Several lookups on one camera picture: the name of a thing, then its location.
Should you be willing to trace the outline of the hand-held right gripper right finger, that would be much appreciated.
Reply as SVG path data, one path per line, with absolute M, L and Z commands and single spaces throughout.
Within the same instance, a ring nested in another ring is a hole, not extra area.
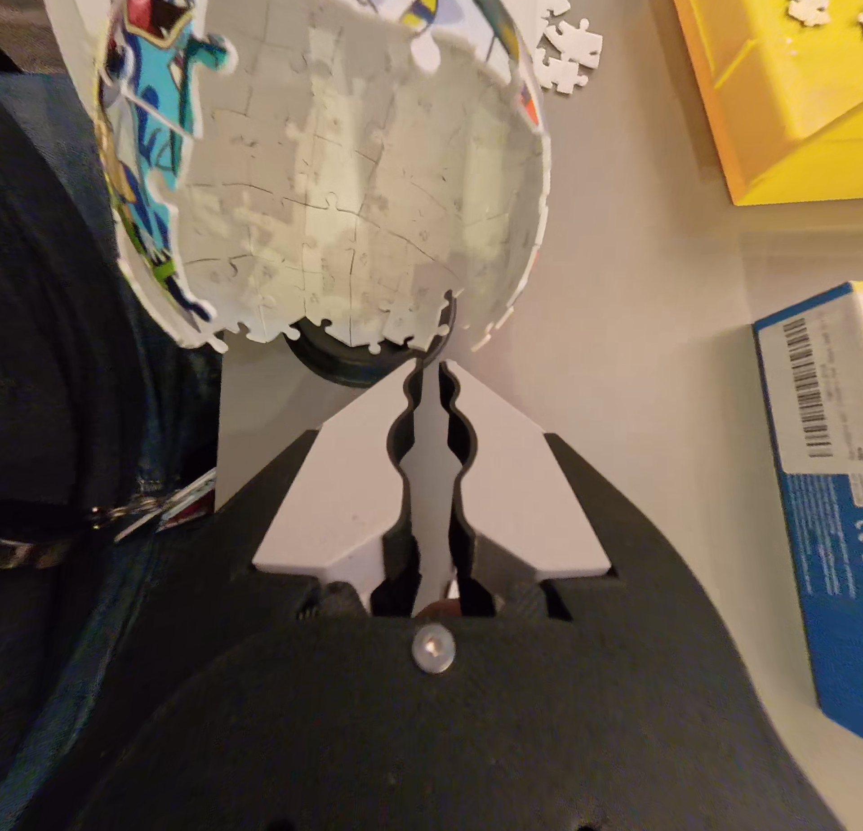
M 456 362 L 438 379 L 461 465 L 449 520 L 461 615 L 493 616 L 524 587 L 607 576 L 610 558 L 547 433 Z

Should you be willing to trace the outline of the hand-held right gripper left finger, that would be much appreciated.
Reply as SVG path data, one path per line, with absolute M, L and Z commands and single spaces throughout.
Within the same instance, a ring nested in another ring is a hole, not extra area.
M 409 360 L 327 419 L 289 485 L 253 566 L 265 574 L 350 585 L 368 613 L 416 575 L 409 483 L 422 367 Z

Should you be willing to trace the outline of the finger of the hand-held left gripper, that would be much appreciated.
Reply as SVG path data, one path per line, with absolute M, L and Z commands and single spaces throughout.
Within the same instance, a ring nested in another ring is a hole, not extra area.
M 111 0 L 43 0 L 72 84 L 94 119 L 97 58 Z

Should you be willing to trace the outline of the black round ball stand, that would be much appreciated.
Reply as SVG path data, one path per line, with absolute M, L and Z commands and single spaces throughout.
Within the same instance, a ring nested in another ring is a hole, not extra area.
M 294 325 L 298 337 L 286 338 L 286 343 L 299 362 L 319 377 L 345 387 L 367 389 L 406 362 L 416 361 L 426 369 L 436 361 L 447 345 L 458 312 L 458 296 L 452 290 L 444 292 L 442 301 L 437 328 L 426 349 L 411 345 L 413 334 L 405 334 L 401 341 L 395 341 L 396 329 L 386 327 L 392 313 L 399 312 L 406 304 L 405 299 L 398 298 L 378 307 L 374 313 L 383 323 L 380 341 L 351 346 L 329 333 L 328 320 L 315 324 L 304 317 Z

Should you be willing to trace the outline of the colourful cartoon puzzle ball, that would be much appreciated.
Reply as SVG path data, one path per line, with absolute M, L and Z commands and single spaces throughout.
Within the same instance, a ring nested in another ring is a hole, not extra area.
M 221 331 L 479 350 L 545 233 L 551 145 L 503 0 L 111 0 L 95 130 L 118 261 L 179 345 Z

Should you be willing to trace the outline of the blue puzzle box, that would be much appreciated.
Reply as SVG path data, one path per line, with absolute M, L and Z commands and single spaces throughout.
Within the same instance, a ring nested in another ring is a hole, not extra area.
M 862 284 L 752 326 L 818 706 L 862 734 Z

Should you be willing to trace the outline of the pile of white puzzle pieces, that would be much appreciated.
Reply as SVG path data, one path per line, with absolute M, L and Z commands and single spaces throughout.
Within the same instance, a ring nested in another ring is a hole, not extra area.
M 602 35 L 590 28 L 587 18 L 567 20 L 569 0 L 537 0 L 533 64 L 536 80 L 544 91 L 572 95 L 589 82 L 597 70 Z

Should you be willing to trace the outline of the red white key tag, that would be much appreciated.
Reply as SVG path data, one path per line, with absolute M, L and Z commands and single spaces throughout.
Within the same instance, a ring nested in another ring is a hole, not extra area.
M 158 533 L 201 519 L 214 513 L 215 479 L 206 480 L 194 489 L 178 493 L 178 501 L 160 518 Z

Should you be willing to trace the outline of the yellow plastic bin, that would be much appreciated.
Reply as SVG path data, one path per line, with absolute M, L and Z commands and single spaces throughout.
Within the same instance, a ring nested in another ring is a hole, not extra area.
M 673 2 L 733 203 L 861 199 L 862 0 Z

